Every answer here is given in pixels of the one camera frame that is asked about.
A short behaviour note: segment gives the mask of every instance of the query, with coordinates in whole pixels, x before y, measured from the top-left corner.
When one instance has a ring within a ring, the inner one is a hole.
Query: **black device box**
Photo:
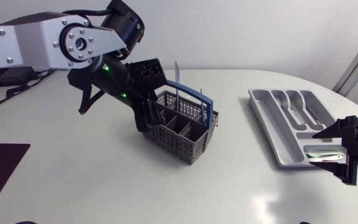
[[[32,67],[0,68],[0,86],[26,85],[33,72]]]

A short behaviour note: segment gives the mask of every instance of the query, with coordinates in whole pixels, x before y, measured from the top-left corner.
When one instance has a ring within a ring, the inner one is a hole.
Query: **table surface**
[[[358,183],[280,168],[247,92],[309,89],[336,118],[358,116],[331,90],[273,72],[181,70],[181,83],[202,88],[219,112],[189,166],[138,133],[132,110],[108,95],[80,115],[81,91],[66,74],[0,105],[0,143],[31,144],[0,193],[0,223],[358,223]]]

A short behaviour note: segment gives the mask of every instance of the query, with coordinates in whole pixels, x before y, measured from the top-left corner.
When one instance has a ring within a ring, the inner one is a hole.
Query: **gray cutlery tray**
[[[309,152],[341,152],[341,139],[313,139],[335,123],[334,117],[309,90],[249,89],[250,105],[281,167],[313,167]],[[346,163],[346,157],[337,160]]]

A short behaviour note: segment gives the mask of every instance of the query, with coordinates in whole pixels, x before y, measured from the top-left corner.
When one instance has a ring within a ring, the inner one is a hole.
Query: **blue basket handle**
[[[206,127],[209,129],[212,127],[212,115],[213,115],[213,106],[214,101],[209,99],[207,96],[202,95],[201,93],[197,92],[194,89],[191,89],[185,85],[180,83],[167,80],[167,86],[174,87],[177,90],[184,91],[185,93],[191,95],[192,97],[200,100],[202,103],[206,104]]]

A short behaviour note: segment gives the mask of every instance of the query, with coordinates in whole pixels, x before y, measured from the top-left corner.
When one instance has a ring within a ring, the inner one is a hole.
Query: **white wall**
[[[358,52],[358,0],[125,2],[146,28],[128,61],[158,57],[164,68],[173,68],[176,59],[184,69],[270,70],[332,88]],[[0,22],[42,11],[104,9],[108,3],[0,0]]]

